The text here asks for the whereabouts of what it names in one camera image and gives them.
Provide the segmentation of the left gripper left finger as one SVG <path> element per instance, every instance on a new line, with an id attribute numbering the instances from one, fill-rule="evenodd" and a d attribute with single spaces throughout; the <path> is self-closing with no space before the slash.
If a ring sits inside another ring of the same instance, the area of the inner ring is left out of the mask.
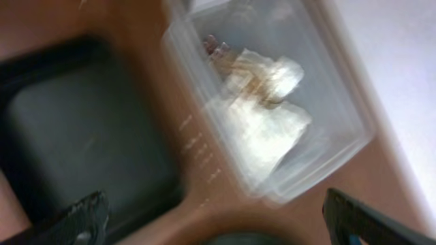
<path id="1" fill-rule="evenodd" d="M 52 218 L 2 241 L 1 245 L 103 244 L 109 213 L 107 195 L 96 191 Z"/>

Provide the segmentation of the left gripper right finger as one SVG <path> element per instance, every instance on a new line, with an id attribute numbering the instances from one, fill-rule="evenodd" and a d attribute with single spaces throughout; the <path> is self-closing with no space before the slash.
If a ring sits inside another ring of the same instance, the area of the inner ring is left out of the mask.
<path id="1" fill-rule="evenodd" d="M 378 212 L 346 193 L 329 188 L 322 207 L 330 241 L 335 245 L 435 245 L 435 240 Z"/>

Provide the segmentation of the gold snack wrapper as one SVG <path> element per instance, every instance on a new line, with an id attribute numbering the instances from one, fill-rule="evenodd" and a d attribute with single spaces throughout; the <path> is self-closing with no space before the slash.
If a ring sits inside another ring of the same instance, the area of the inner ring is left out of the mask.
<path id="1" fill-rule="evenodd" d="M 274 61 L 254 51 L 237 52 L 213 35 L 203 41 L 209 63 L 235 97 L 253 99 L 266 108 L 277 107 L 284 97 L 273 91 L 271 71 Z"/>

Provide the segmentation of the white tissue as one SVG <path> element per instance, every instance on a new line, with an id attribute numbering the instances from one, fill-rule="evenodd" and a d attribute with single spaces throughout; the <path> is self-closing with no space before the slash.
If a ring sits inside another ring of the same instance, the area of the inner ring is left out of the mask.
<path id="1" fill-rule="evenodd" d="M 302 66 L 286 56 L 275 61 L 245 48 L 230 63 L 225 84 L 236 93 L 256 96 L 270 103 L 281 103 L 304 76 Z"/>
<path id="2" fill-rule="evenodd" d="M 286 101 L 267 108 L 253 99 L 217 98 L 208 109 L 218 113 L 242 174 L 253 186 L 269 177 L 312 122 L 304 109 Z"/>

